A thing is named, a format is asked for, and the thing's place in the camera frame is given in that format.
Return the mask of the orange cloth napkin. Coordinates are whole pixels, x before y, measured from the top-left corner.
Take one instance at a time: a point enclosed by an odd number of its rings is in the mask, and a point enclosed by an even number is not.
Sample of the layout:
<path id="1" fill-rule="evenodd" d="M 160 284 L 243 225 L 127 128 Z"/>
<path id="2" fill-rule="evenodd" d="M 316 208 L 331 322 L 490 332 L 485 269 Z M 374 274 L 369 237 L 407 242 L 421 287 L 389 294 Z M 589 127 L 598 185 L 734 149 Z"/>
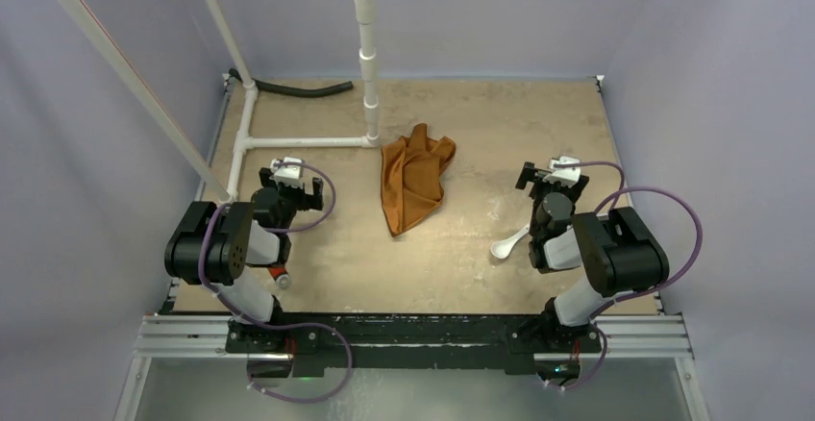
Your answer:
<path id="1" fill-rule="evenodd" d="M 430 137 L 425 123 L 381 148 L 381 202 L 391 236 L 411 230 L 441 206 L 441 177 L 456 151 L 447 136 Z"/>

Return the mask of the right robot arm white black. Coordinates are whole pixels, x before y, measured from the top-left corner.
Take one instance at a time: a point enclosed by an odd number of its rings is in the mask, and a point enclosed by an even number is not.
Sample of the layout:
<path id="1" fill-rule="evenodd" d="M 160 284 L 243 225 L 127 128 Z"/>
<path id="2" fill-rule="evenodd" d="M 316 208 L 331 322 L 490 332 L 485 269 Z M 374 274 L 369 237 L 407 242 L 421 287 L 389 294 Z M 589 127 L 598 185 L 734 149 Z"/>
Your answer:
<path id="1" fill-rule="evenodd" d="M 515 185 L 527 189 L 532 200 L 531 266 L 541 274 L 581 271 L 572 287 L 517 332 L 554 351 L 587 334 L 600 307 L 661 285 L 669 273 L 664 251 L 634 209 L 613 209 L 604 217 L 577 211 L 589 182 L 578 169 L 563 169 L 557 161 L 547 169 L 525 162 Z"/>

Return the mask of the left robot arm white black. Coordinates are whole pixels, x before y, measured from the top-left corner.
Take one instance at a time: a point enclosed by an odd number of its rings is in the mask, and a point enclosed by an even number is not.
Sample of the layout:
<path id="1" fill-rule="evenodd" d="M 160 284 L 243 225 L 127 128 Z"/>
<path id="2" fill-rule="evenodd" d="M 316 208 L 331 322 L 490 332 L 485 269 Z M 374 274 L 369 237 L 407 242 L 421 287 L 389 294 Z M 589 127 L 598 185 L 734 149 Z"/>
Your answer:
<path id="1" fill-rule="evenodd" d="M 274 283 L 289 287 L 286 270 L 292 250 L 293 221 L 301 211 L 318 211 L 327 218 L 335 203 L 324 201 L 331 178 L 295 159 L 274 161 L 259 171 L 260 187 L 247 202 L 217 205 L 194 201 L 168 241 L 164 267 L 173 278 L 199 285 L 233 315 L 240 334 L 264 353 L 281 349 L 286 333 L 300 329 L 284 316 L 280 301 L 252 274 L 269 271 Z"/>

